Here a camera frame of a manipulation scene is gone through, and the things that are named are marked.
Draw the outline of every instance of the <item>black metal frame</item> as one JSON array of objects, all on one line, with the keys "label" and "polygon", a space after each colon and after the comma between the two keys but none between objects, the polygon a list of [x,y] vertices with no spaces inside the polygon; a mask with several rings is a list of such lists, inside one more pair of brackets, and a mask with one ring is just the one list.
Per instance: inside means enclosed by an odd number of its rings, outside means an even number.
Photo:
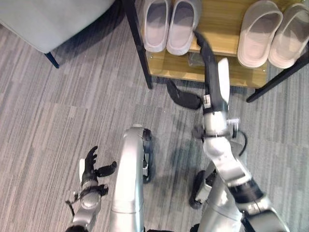
[{"label": "black metal frame", "polygon": [[[149,89],[152,89],[151,75],[149,73],[146,51],[139,30],[140,25],[134,0],[121,0],[121,1],[131,28],[132,36],[134,39],[137,53],[140,58],[140,64],[145,75],[147,86]],[[282,81],[290,77],[292,74],[303,68],[308,63],[309,63],[309,53],[307,52],[304,55],[302,55],[292,67],[283,70],[281,73],[279,73],[269,82],[267,82],[263,87],[256,89],[255,93],[247,98],[247,102],[253,102],[254,100],[258,99],[259,97],[270,91],[273,87],[280,84]]]},{"label": "black metal frame", "polygon": [[268,81],[264,86],[256,89],[255,93],[247,98],[247,102],[255,101],[256,99],[258,99],[259,97],[270,91],[273,87],[280,84],[282,81],[284,81],[285,79],[293,75],[295,72],[303,68],[308,63],[309,63],[309,52],[306,52],[296,61],[296,63],[292,67],[283,70],[277,76]]},{"label": "black metal frame", "polygon": [[125,10],[126,17],[129,22],[130,28],[131,28],[132,36],[134,39],[137,53],[140,58],[140,64],[141,64],[141,67],[145,75],[147,86],[149,89],[152,89],[153,87],[152,87],[151,75],[149,73],[148,61],[146,57],[146,50],[144,48],[143,40],[140,34],[140,24],[139,24],[139,19],[137,16],[134,0],[121,0],[121,2]]}]

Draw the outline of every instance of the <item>chair leg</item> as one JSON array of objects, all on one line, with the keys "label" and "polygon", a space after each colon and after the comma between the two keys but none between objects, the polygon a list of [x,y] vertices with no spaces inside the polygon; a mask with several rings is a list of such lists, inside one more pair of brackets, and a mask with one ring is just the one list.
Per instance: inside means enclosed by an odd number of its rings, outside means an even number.
[{"label": "chair leg", "polygon": [[44,55],[49,59],[49,61],[55,66],[56,69],[59,68],[59,64],[57,63],[57,61],[55,60],[55,58],[53,57],[53,55],[49,52],[49,53],[44,53]]}]

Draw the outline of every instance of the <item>black cable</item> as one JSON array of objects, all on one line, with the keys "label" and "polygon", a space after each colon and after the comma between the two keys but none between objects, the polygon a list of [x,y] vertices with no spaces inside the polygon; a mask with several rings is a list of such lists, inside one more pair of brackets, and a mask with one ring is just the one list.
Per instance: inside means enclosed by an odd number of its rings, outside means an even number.
[{"label": "black cable", "polygon": [[244,151],[246,150],[246,148],[247,148],[248,137],[247,137],[246,133],[243,132],[242,130],[238,130],[238,132],[240,132],[240,133],[243,135],[244,139],[245,139],[245,144],[244,144],[242,150],[241,150],[240,153],[239,153],[239,157],[240,157],[240,156],[244,153]]},{"label": "black cable", "polygon": [[74,209],[73,209],[72,203],[69,200],[65,201],[65,203],[69,206],[69,208],[71,210],[71,213],[72,213],[72,216],[74,216],[75,213],[74,213]]}]

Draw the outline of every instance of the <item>chair seat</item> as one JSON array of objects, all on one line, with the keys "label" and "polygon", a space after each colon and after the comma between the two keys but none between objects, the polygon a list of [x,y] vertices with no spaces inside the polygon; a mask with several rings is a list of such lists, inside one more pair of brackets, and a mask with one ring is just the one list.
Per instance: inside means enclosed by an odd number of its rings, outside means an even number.
[{"label": "chair seat", "polygon": [[0,0],[0,24],[49,53],[94,22],[114,0]]}]

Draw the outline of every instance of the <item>gray carpet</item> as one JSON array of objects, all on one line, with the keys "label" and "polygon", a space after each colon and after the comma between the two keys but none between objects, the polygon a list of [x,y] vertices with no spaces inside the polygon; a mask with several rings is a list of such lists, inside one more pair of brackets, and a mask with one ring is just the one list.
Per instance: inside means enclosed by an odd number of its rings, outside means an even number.
[{"label": "gray carpet", "polygon": [[[141,1],[137,1],[140,11]],[[209,160],[191,137],[200,111],[176,106],[166,79],[146,86],[128,22],[106,15],[43,54],[0,25],[0,225],[7,232],[62,232],[64,201],[79,189],[78,160],[98,145],[99,165],[119,161],[133,123],[152,130],[155,176],[144,187],[145,227],[188,232],[201,211],[188,205],[194,176]],[[269,67],[269,78],[279,70]],[[253,103],[252,89],[231,88],[230,116],[247,132],[248,167],[293,232],[309,231],[309,66]],[[202,94],[201,83],[176,81]],[[106,232],[116,175],[94,232]]]}]

